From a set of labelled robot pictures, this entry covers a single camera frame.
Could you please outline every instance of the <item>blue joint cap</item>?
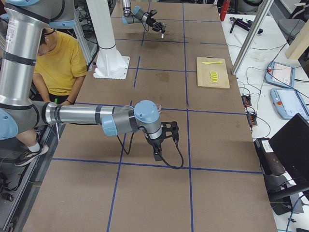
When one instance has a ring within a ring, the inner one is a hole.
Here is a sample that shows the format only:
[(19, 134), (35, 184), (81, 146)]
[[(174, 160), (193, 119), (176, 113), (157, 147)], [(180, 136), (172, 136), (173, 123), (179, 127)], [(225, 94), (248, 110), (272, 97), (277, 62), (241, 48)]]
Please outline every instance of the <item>blue joint cap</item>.
[(6, 0), (6, 2), (15, 6), (31, 6), (40, 0)]
[(128, 23), (127, 23), (127, 20), (126, 20), (126, 17), (124, 17), (124, 16), (122, 16), (122, 23), (123, 23), (123, 24), (128, 24)]
[(10, 16), (9, 16), (8, 13), (2, 14), (2, 15), (0, 16), (0, 18), (3, 19), (3, 20), (10, 20)]
[(107, 136), (118, 135), (117, 127), (112, 115), (106, 115), (102, 118), (102, 127)]
[(72, 29), (75, 26), (75, 20), (53, 21), (50, 22), (49, 26), (56, 29)]
[(15, 120), (6, 111), (0, 109), (0, 140), (13, 138), (18, 134)]
[(159, 119), (159, 111), (150, 100), (142, 100), (134, 107), (134, 116), (143, 123), (153, 123)]
[(137, 12), (140, 11), (140, 9), (141, 9), (140, 6), (134, 7), (134, 9), (133, 9), (133, 14), (136, 15)]

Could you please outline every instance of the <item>black hair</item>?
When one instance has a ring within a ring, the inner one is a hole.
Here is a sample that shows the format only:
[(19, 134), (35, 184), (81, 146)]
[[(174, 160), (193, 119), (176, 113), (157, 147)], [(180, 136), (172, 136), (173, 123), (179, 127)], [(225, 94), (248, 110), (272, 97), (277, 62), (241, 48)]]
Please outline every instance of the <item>black hair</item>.
[(46, 32), (47, 32), (46, 28), (43, 28), (42, 35), (41, 35), (41, 40), (40, 40), (40, 45), (46, 44), (46, 41), (45, 41), (45, 34), (46, 34)]

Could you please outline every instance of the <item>white table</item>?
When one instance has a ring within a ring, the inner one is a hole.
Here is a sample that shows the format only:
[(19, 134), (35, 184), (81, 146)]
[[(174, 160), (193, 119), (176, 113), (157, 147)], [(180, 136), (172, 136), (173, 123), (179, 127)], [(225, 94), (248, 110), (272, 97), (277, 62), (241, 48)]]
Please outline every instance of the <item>white table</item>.
[[(230, 29), (232, 27), (232, 22), (229, 20), (230, 17), (243, 18), (244, 21), (246, 19), (253, 21), (255, 16), (227, 14), (224, 22), (222, 22), (222, 27), (225, 33), (225, 39), (227, 44), (229, 44), (229, 53), (232, 62), (234, 63), (240, 51), (240, 46), (242, 46), (248, 32), (240, 28), (239, 26), (235, 25), (233, 32), (230, 33)], [(255, 37), (253, 44), (251, 46), (252, 48), (272, 49), (286, 43), (284, 36), (282, 35), (280, 29), (278, 28), (275, 20), (272, 17), (267, 16), (264, 19), (261, 28), (264, 31), (263, 33)], [(287, 44), (283, 48), (283, 50), (279, 53), (275, 61), (293, 67), (300, 66), (298, 60), (290, 60), (286, 58), (284, 53), (288, 49), (288, 47), (289, 45)], [(287, 123), (287, 120), (282, 119), (277, 113), (277, 110), (275, 109), (270, 97), (270, 90), (277, 86), (263, 83), (265, 71), (253, 68), (248, 69), (248, 67), (255, 67), (262, 70), (266, 69), (268, 64), (274, 59), (274, 57), (278, 54), (280, 49), (281, 47), (273, 50), (250, 49), (244, 62), (241, 65), (240, 70), (237, 73), (239, 87), (247, 88), (251, 92), (251, 94), (259, 92), (258, 89), (261, 90), (260, 97), (258, 97), (258, 94), (252, 94), (251, 96), (252, 107), (257, 111), (257, 116), (266, 121), (270, 126), (269, 131), (269, 126), (267, 125), (267, 123), (263, 122), (261, 119), (258, 118), (257, 120), (258, 126), (253, 127), (252, 132), (253, 138), (265, 137), (265, 136), (272, 137), (285, 123)], [(304, 70), (301, 67), (295, 69), (295, 77), (296, 79), (300, 80), (306, 80), (306, 81), (309, 80)], [(309, 83), (295, 82), (294, 88), (309, 96)], [(240, 92), (248, 94), (248, 91), (243, 88), (240, 88)], [(309, 102), (308, 98), (303, 97), (303, 99), (305, 103)], [(308, 203), (305, 197), (303, 197), (302, 200), (305, 203)], [(304, 208), (303, 214), (293, 214), (292, 218), (295, 219), (296, 222), (290, 223), (289, 231), (295, 232), (296, 228), (309, 230), (309, 207), (303, 206), (303, 208)], [(290, 213), (286, 213), (281, 216), (278, 216), (274, 213), (274, 218), (279, 231), (280, 230), (285, 231), (288, 222), (287, 218), (289, 216)]]

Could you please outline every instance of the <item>chair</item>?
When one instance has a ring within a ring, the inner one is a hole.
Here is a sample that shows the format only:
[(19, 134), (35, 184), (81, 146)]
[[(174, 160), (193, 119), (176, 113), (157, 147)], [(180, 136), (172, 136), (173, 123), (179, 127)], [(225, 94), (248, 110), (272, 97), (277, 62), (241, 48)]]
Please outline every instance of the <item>chair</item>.
[(231, 0), (236, 12), (250, 14), (257, 11), (263, 0)]
[(309, 19), (309, 0), (303, 0), (296, 4), (297, 8), (292, 12), (290, 18), (278, 21), (278, 27), (289, 44), (303, 28)]

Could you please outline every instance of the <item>wooden block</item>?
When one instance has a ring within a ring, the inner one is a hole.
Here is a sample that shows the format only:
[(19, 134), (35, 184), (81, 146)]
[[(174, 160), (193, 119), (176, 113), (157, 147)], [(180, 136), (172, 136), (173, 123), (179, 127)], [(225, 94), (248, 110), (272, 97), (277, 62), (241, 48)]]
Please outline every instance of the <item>wooden block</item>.
[[(202, 62), (221, 61), (222, 64), (203, 64)], [(218, 73), (218, 82), (211, 80), (211, 71)], [(197, 86), (212, 88), (230, 88), (225, 59), (197, 57)]]
[(309, 46), (309, 21), (300, 30), (285, 55), (288, 59), (298, 59)]

